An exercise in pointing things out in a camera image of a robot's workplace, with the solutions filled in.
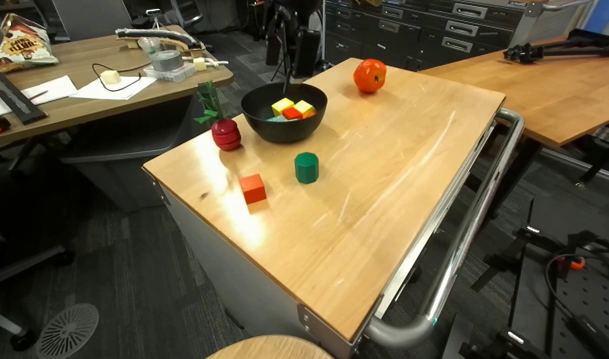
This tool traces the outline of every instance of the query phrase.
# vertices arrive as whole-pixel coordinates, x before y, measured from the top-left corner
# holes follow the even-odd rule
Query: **black bowl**
[[[318,128],[327,109],[327,95],[321,89],[307,84],[292,84],[284,95],[284,85],[284,82],[266,84],[250,91],[241,101],[247,122],[266,141],[291,143],[306,139]],[[274,116],[271,105],[285,97],[294,103],[300,100],[309,102],[314,106],[316,114],[302,120],[266,121]]]

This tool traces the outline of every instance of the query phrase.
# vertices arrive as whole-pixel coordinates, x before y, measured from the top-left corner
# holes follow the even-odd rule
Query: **green leaves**
[[[223,111],[222,107],[220,107],[220,100],[218,100],[218,93],[216,93],[216,86],[214,86],[212,81],[206,84],[199,84],[198,96],[205,111],[204,116],[195,118],[195,121],[205,123],[209,120],[219,121],[223,119]]]

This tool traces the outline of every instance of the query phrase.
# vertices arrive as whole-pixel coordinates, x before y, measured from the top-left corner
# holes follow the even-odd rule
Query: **green cylinder block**
[[[296,156],[296,178],[300,183],[312,183],[318,180],[320,166],[318,156],[311,152],[304,152]]]

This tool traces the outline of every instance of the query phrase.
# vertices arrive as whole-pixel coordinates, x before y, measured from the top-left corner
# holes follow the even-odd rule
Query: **chip bag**
[[[45,27],[9,13],[1,23],[0,71],[10,72],[39,64],[56,64]]]

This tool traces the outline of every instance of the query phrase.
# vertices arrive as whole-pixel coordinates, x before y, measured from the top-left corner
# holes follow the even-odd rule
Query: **teal block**
[[[268,122],[287,122],[288,120],[284,116],[280,115],[280,116],[275,116],[272,118],[267,118],[266,121],[268,121]]]
[[[320,165],[318,156],[311,152],[303,152],[296,156],[296,178],[300,183],[312,183],[318,180]]]

